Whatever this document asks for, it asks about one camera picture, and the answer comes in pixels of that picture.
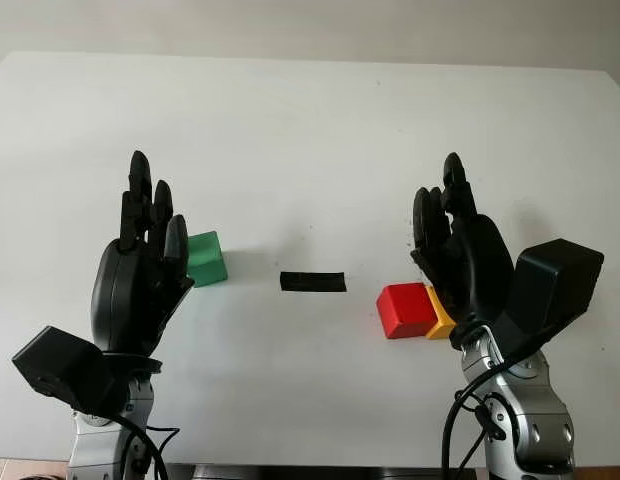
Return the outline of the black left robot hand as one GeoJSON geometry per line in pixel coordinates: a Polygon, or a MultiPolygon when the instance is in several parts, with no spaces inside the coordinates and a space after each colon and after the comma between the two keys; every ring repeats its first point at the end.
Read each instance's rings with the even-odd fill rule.
{"type": "Polygon", "coordinates": [[[119,236],[105,248],[91,298],[94,343],[108,354],[149,357],[194,281],[185,218],[171,189],[153,183],[146,155],[132,154],[119,236]]]}

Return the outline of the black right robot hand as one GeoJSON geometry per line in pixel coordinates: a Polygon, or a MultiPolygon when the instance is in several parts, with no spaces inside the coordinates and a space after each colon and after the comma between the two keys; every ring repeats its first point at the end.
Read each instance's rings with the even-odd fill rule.
{"type": "Polygon", "coordinates": [[[471,332],[505,308],[514,267],[496,224],[476,209],[460,157],[444,162],[443,186],[417,190],[411,257],[456,323],[449,339],[459,350],[471,332]]]}

